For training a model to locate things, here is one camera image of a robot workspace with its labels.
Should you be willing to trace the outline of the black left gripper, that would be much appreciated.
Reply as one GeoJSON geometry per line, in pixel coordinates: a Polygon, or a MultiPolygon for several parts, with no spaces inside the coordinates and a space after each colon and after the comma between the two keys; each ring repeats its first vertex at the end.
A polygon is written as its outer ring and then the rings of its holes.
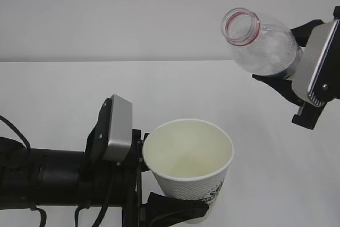
{"type": "MultiPolygon", "coordinates": [[[[145,166],[141,149],[149,133],[141,140],[141,131],[132,130],[132,145],[121,162],[104,160],[98,152],[104,150],[104,136],[95,129],[87,137],[80,168],[79,210],[99,206],[92,226],[100,226],[109,207],[122,209],[122,226],[139,226],[141,173],[145,166]]],[[[151,192],[145,204],[145,226],[166,227],[204,217],[209,209],[200,200],[182,200],[151,192]]]]}

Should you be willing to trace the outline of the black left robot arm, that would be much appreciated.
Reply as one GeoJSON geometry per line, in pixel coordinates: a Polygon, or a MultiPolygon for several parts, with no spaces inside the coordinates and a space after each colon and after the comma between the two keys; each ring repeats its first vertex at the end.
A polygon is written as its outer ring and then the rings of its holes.
{"type": "Polygon", "coordinates": [[[1,139],[1,209],[30,209],[46,224],[44,206],[74,206],[77,211],[100,208],[98,226],[106,209],[122,209],[123,226],[172,226],[205,216],[208,204],[151,193],[142,201],[141,155],[144,136],[132,132],[132,147],[123,163],[100,160],[86,163],[86,152],[33,149],[26,153],[17,141],[1,139]]]}

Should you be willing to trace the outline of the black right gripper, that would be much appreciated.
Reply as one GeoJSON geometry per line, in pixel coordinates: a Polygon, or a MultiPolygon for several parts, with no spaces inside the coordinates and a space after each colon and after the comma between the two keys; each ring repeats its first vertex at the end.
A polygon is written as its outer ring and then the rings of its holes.
{"type": "MultiPolygon", "coordinates": [[[[339,19],[339,6],[334,8],[333,20],[339,19]]],[[[291,29],[291,33],[299,46],[306,46],[313,29],[323,24],[323,20],[315,19],[299,27],[291,29]]],[[[297,114],[293,116],[292,122],[307,129],[314,129],[325,105],[315,107],[300,99],[292,89],[292,81],[278,77],[252,75],[253,79],[270,86],[290,103],[300,106],[297,114]]]]}

